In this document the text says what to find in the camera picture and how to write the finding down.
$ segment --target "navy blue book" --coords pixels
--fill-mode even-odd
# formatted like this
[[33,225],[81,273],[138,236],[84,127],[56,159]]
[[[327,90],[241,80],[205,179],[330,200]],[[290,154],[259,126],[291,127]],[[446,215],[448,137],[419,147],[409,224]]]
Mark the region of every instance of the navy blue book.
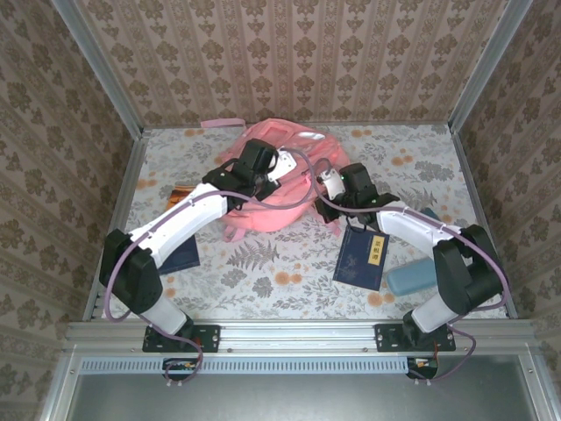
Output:
[[172,272],[194,268],[195,266],[201,266],[201,261],[199,260],[199,252],[196,249],[195,236],[193,236],[169,255],[160,269],[158,269],[158,272],[160,272],[160,275],[167,275]]
[[380,290],[389,236],[383,232],[355,232],[349,225],[333,279],[355,287]]

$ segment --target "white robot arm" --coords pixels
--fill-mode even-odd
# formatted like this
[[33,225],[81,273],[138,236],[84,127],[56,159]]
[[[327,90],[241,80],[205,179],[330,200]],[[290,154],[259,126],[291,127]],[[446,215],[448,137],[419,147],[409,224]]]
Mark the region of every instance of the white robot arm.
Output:
[[[316,200],[316,208],[326,223],[346,215],[357,218],[376,231],[399,237],[417,247],[435,261],[438,292],[404,317],[404,331],[412,342],[464,316],[486,300],[501,293],[498,275],[484,259],[450,232],[455,232],[482,249],[495,263],[496,252],[485,230],[478,225],[465,229],[455,225],[430,225],[407,213],[409,207],[391,194],[379,195],[362,164],[324,171],[318,177],[326,187],[325,197]],[[325,198],[341,206],[340,211],[326,204]],[[350,209],[380,208],[376,212],[357,213]],[[465,264],[464,259],[471,259]]]
[[240,157],[206,174],[189,196],[176,204],[191,205],[179,213],[176,207],[129,234],[111,232],[103,248],[100,282],[107,287],[118,259],[133,242],[149,232],[119,270],[112,293],[133,313],[164,332],[188,336],[193,321],[163,294],[158,268],[184,241],[203,226],[244,203],[243,199],[210,192],[233,191],[259,200],[279,186],[279,179],[296,168],[294,157],[258,139],[249,140]]

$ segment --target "fern print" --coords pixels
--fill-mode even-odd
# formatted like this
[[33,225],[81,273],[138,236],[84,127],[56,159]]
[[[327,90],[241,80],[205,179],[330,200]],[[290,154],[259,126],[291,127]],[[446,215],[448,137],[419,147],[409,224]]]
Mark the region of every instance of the fern print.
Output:
[[304,295],[316,296],[316,311],[331,307],[340,297],[339,288],[326,275],[320,276],[319,279],[311,281],[302,288]]
[[251,267],[252,270],[255,270],[255,268],[262,270],[266,263],[274,262],[275,258],[280,258],[277,246],[271,246],[271,241],[268,241],[267,246],[259,241],[255,241],[255,243],[257,245],[252,246],[245,241],[242,246],[234,250],[234,254],[230,256],[226,264],[237,268],[248,269]]
[[442,144],[430,138],[424,139],[422,143],[419,143],[421,144],[419,146],[419,151],[421,151],[423,156],[435,157],[453,153],[451,150],[453,146],[450,143]]
[[332,272],[335,269],[336,262],[331,261],[314,261],[312,262],[312,267],[317,270],[326,270],[327,272]]
[[205,161],[212,153],[212,146],[208,143],[194,142],[193,146],[185,153],[185,158],[197,158],[199,161]]
[[261,319],[272,319],[272,318],[281,318],[281,314],[279,309],[267,309],[267,310],[260,310],[255,309],[251,305],[244,305],[241,309],[239,309],[239,314],[241,318],[261,318]]
[[423,189],[423,191],[421,191],[415,188],[411,188],[411,190],[413,191],[411,192],[401,189],[400,197],[403,202],[405,202],[413,209],[423,209],[431,207],[437,202],[432,191],[429,192],[426,189]]
[[363,145],[362,153],[359,155],[360,161],[372,160],[377,165],[381,165],[386,158],[386,148],[374,143],[365,143]]
[[199,243],[212,244],[222,241],[222,235],[216,232],[205,231],[204,228],[195,234],[195,238]]
[[194,296],[192,298],[187,296],[184,296],[183,298],[175,298],[174,303],[187,311],[208,310],[210,308],[210,303],[201,296]]
[[274,237],[275,241],[283,243],[303,243],[309,238],[309,232],[286,232]]
[[233,296],[223,296],[217,305],[215,305],[216,309],[228,309],[230,307],[236,307],[238,304],[243,303],[252,303],[255,301],[254,296],[237,296],[234,294]]
[[387,193],[392,191],[392,187],[385,181],[385,175],[381,175],[379,173],[371,173],[370,174],[378,193]]
[[467,226],[468,226],[469,224],[470,224],[470,223],[467,222],[467,221],[466,221],[465,219],[463,219],[463,218],[458,218],[458,219],[456,219],[456,221],[454,221],[454,225],[457,225],[457,226],[459,226],[459,227],[461,227],[461,228],[467,228]]
[[289,297],[286,300],[277,300],[273,304],[273,308],[275,309],[283,309],[283,310],[304,310],[308,307],[311,307],[312,302],[305,297],[295,298],[293,296]]
[[179,183],[184,186],[196,186],[200,182],[201,174],[199,172],[189,171],[185,169],[184,166],[178,168],[182,169],[171,174],[171,176],[175,180],[175,184]]

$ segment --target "patterned wallpaper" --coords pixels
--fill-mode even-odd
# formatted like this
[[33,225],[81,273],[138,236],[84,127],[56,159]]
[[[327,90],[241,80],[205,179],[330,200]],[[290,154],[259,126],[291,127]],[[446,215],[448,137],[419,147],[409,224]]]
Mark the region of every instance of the patterned wallpaper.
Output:
[[0,1],[0,418],[40,411],[131,139],[48,1]]
[[441,121],[506,0],[79,0],[145,126]]
[[520,316],[561,391],[561,2],[536,0],[461,132]]

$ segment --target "floor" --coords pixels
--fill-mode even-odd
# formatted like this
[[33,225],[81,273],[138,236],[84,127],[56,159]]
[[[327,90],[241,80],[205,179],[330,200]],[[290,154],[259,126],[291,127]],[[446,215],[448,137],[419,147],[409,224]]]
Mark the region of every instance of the floor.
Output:
[[[391,192],[415,209],[430,207],[446,223],[475,222],[465,180],[446,125],[318,126],[333,133],[351,161],[368,168],[379,192]],[[193,185],[217,166],[217,156],[241,128],[159,129],[150,133],[145,163],[127,230],[156,218],[176,183]],[[394,296],[332,281],[342,236],[310,215],[279,232],[249,232],[223,242],[224,226],[196,234],[201,266],[162,277],[165,294],[192,318],[370,319],[401,318],[435,293]],[[391,238],[384,270],[425,258]],[[118,314],[123,306],[112,301]],[[504,318],[503,309],[476,313]]]

